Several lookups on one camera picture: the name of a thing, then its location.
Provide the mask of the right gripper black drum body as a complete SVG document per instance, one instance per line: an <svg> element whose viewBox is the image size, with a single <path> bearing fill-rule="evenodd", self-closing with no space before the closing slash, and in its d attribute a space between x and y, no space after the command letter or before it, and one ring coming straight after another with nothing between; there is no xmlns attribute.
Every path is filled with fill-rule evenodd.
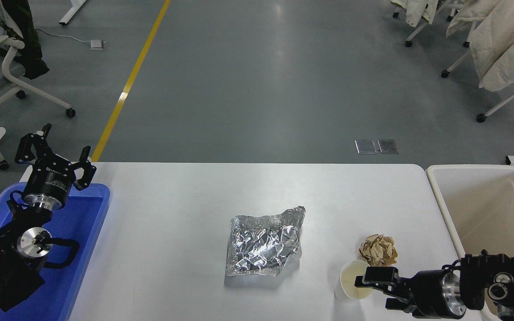
<svg viewBox="0 0 514 321"><path fill-rule="evenodd" d="M443 295L443 279L446 270L427 270L411 278L411 292L416 309L412 317L418 319L451 318Z"/></svg>

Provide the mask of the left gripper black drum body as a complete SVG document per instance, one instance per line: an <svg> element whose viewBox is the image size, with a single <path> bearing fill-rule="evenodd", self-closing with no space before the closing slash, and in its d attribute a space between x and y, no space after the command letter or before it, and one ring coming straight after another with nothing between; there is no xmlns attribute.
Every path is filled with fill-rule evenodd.
<svg viewBox="0 0 514 321"><path fill-rule="evenodd" d="M32 164L32 172L22 193L24 202L33 202L35 195L66 202L74 181L71 162L61 156L45 156Z"/></svg>

